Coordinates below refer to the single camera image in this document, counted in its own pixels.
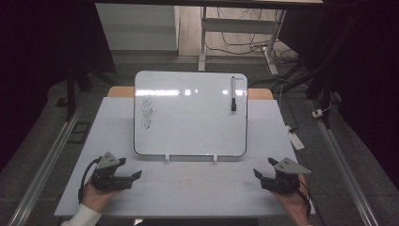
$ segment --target power adapter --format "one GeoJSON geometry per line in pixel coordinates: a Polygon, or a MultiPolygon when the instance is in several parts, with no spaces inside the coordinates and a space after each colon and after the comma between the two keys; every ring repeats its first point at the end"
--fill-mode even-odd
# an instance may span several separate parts
{"type": "Polygon", "coordinates": [[[318,109],[318,110],[315,110],[315,111],[312,111],[312,113],[311,113],[312,115],[313,115],[313,117],[316,119],[316,118],[319,118],[319,117],[321,117],[322,115],[323,115],[323,112],[322,112],[322,110],[321,109],[318,109]]]}

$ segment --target person's left hand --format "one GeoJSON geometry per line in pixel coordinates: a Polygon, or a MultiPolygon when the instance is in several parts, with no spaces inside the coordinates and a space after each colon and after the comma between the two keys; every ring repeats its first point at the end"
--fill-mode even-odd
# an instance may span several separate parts
{"type": "Polygon", "coordinates": [[[83,187],[82,204],[97,213],[101,213],[111,198],[120,192],[121,190],[98,190],[88,180],[88,183],[83,187]]]}

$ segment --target background desk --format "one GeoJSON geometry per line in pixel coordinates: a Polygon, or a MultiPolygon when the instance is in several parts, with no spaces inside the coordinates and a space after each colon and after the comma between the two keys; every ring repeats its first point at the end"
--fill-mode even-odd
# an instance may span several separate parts
{"type": "MultiPolygon", "coordinates": [[[[120,93],[127,90],[132,88],[121,88],[120,93]]],[[[284,214],[275,197],[262,190],[252,170],[273,177],[275,172],[267,157],[295,160],[276,101],[248,101],[247,152],[235,162],[167,163],[139,159],[133,150],[133,113],[133,98],[104,98],[56,216],[69,217],[76,212],[77,189],[85,168],[108,151],[117,158],[126,157],[126,165],[118,169],[117,175],[138,170],[143,173],[132,189],[121,192],[109,203],[104,209],[106,216],[258,218],[284,214]]]]}

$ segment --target white sleeve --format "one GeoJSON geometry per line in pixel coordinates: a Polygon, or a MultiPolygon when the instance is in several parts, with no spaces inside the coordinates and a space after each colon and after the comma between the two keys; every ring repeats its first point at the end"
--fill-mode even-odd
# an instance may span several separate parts
{"type": "Polygon", "coordinates": [[[79,209],[73,218],[69,221],[63,222],[61,226],[95,226],[100,217],[100,213],[80,204],[79,209]]]}

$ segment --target drawing on whiteboard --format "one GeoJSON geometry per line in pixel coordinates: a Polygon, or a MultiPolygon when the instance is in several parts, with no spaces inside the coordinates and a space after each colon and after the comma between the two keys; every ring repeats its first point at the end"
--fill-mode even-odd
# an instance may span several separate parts
{"type": "Polygon", "coordinates": [[[141,112],[143,113],[141,125],[146,129],[150,129],[152,120],[156,113],[156,110],[153,110],[153,104],[150,100],[143,100],[143,103],[141,104],[141,112]]]}

